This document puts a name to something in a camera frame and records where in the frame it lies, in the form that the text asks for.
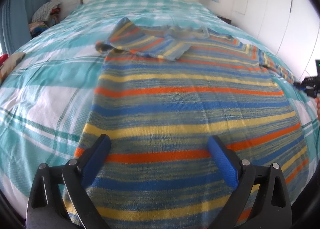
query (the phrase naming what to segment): beige cloth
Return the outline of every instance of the beige cloth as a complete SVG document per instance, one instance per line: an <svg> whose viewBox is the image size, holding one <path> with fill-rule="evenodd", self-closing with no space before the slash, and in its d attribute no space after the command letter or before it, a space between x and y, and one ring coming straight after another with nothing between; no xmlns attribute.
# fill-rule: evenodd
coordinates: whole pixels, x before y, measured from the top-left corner
<svg viewBox="0 0 320 229"><path fill-rule="evenodd" d="M7 76L13 71L18 63L25 56L24 52L17 52L9 56L0 67L0 85L4 82Z"/></svg>

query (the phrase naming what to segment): blue gripper pad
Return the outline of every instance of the blue gripper pad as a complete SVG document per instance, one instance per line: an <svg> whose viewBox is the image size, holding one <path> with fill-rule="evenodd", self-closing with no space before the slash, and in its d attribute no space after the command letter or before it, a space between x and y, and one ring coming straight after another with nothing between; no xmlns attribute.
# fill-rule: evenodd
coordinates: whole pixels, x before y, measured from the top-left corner
<svg viewBox="0 0 320 229"><path fill-rule="evenodd" d="M104 163L105 158L109 154L110 149L110 138L105 136L83 169L81 179L81 185L83 188L87 188L93 183Z"/></svg>
<svg viewBox="0 0 320 229"><path fill-rule="evenodd" d="M235 190L239 184L238 171L232 165L224 151L220 148L214 137L208 140L209 152L217 165L219 171L222 173L223 179L226 184Z"/></svg>

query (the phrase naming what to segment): bedroom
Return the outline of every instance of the bedroom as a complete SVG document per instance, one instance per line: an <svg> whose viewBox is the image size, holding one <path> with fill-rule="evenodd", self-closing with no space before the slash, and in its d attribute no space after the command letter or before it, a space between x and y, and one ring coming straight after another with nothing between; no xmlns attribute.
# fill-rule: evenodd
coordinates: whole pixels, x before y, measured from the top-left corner
<svg viewBox="0 0 320 229"><path fill-rule="evenodd" d="M214 134L254 165L279 163L290 203L301 196L319 159L314 99L292 85L317 75L309 0L58 0L61 22L31 40L49 1L2 9L2 22L19 17L2 25L3 51L26 53L0 87L0 189L22 219L39 164L64 165L103 133L110 154L87 193L111 228L208 227L232 192L207 150ZM204 41L177 41L185 29ZM148 41L124 49L117 31Z"/></svg>

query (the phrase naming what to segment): striped cloth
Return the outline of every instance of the striped cloth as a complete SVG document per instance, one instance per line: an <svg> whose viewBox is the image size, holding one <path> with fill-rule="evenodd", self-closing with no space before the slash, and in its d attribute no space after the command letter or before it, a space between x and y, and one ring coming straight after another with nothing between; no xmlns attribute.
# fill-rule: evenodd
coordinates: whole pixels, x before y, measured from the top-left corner
<svg viewBox="0 0 320 229"><path fill-rule="evenodd" d="M145 57L149 37L165 42L168 32L140 31L122 19L105 42L123 40L135 50L115 46L106 56L75 153L101 134L111 138L110 155L87 189L111 228L206 228L231 193L207 151L212 134L241 159L279 163L295 199L308 176L307 146L295 111L262 67L265 53L208 30L205 39L175 32L189 50L175 62L154 59Z"/></svg>

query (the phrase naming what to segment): hand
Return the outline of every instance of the hand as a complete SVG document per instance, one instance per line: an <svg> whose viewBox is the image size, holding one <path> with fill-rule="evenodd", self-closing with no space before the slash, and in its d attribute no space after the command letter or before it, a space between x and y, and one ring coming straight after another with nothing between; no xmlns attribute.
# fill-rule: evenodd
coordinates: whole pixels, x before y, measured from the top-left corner
<svg viewBox="0 0 320 229"><path fill-rule="evenodd" d="M317 104L317 108L318 108L318 110L317 110L318 120L320 120L320 98L319 97L316 98L316 104Z"/></svg>

